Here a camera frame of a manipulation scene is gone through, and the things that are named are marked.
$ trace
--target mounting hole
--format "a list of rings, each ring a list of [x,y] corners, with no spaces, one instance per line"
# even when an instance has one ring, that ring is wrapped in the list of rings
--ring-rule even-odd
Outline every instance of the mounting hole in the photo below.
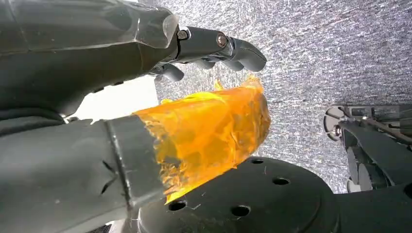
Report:
[[[169,204],[170,211],[178,211],[186,207],[186,202],[182,200],[175,200]]]
[[[275,179],[273,179],[272,182],[273,182],[274,184],[276,184],[276,185],[286,185],[286,184],[289,184],[289,181],[286,180],[286,179],[283,179],[283,178],[275,178]]]
[[[238,205],[231,209],[232,214],[238,217],[244,217],[250,213],[250,207],[244,205]]]
[[[263,160],[261,160],[261,159],[253,159],[253,160],[251,161],[251,163],[252,163],[252,164],[263,164]]]
[[[405,192],[406,196],[412,199],[412,183],[407,185],[403,191]]]

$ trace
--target metal screw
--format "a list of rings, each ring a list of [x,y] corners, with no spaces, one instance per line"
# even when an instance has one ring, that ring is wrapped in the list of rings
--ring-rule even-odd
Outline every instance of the metal screw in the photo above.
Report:
[[[333,136],[339,137],[342,133],[342,130],[337,125],[335,125],[335,127],[333,127],[331,133],[332,133]]]
[[[218,33],[218,36],[216,37],[216,42],[218,42],[219,47],[224,48],[227,44],[227,37],[223,33]]]
[[[189,35],[185,30],[181,30],[177,32],[177,38],[179,40],[186,40],[187,38],[189,38]]]

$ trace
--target white wall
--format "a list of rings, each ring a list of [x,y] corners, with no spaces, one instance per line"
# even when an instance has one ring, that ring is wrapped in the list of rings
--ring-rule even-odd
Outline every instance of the white wall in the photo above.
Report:
[[[154,77],[143,76],[85,97],[77,112],[79,119],[113,119],[158,105]]]

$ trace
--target crumpled orange plastic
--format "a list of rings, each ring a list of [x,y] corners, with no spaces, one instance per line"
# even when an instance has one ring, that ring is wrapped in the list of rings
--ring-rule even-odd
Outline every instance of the crumpled orange plastic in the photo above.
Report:
[[[237,88],[168,100],[134,114],[157,139],[166,203],[236,168],[264,141],[270,125],[263,87],[254,76]]]

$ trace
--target screw head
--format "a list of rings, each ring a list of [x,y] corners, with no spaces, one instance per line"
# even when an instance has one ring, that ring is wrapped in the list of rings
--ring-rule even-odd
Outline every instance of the screw head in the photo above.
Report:
[[[187,38],[189,38],[189,35],[185,30],[180,30],[177,32],[177,38],[179,40],[186,40]]]
[[[223,33],[218,33],[218,36],[216,37],[216,42],[218,43],[219,47],[224,48],[227,44],[227,37]]]

